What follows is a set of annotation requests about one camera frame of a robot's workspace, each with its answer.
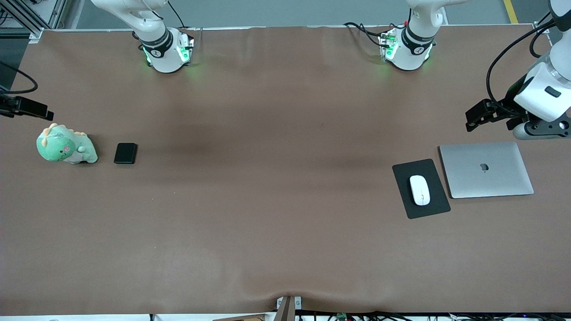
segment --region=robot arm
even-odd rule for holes
[[[508,119],[518,139],[571,137],[571,2],[550,0],[549,9],[563,38],[541,56],[497,104],[485,99],[466,112],[466,128]]]
[[[383,59],[403,70],[418,69],[428,59],[432,42],[444,21],[444,7],[469,0],[407,0],[411,18],[405,28],[381,36]]]
[[[190,63],[193,39],[167,28],[154,11],[167,0],[91,0],[93,4],[128,24],[143,44],[149,64],[161,73],[172,73]]]

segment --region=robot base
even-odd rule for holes
[[[404,30],[393,28],[379,36],[379,43],[388,46],[387,48],[381,47],[381,57],[384,62],[390,62],[402,70],[418,69],[428,59],[432,45],[426,49],[424,54],[413,55],[410,49],[400,41]]]
[[[164,53],[161,58],[153,57],[146,49],[143,49],[147,55],[149,66],[154,67],[161,73],[173,73],[184,65],[189,65],[192,58],[192,49],[194,48],[194,39],[187,34],[180,32],[175,28],[168,28],[173,36],[171,47]]]

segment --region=plush toy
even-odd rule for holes
[[[95,163],[97,153],[85,133],[53,123],[36,140],[39,154],[50,162]]]

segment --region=white computer mouse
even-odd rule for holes
[[[430,203],[430,192],[428,191],[427,180],[423,176],[414,175],[409,179],[411,183],[412,198],[419,206]]]

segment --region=mouse pad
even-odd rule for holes
[[[409,219],[450,212],[448,198],[442,187],[434,162],[431,159],[394,165],[393,173],[395,173],[396,183]],[[418,206],[415,204],[412,198],[411,185],[409,184],[409,178],[413,175],[421,175],[427,180],[430,192],[430,203],[428,205]]]

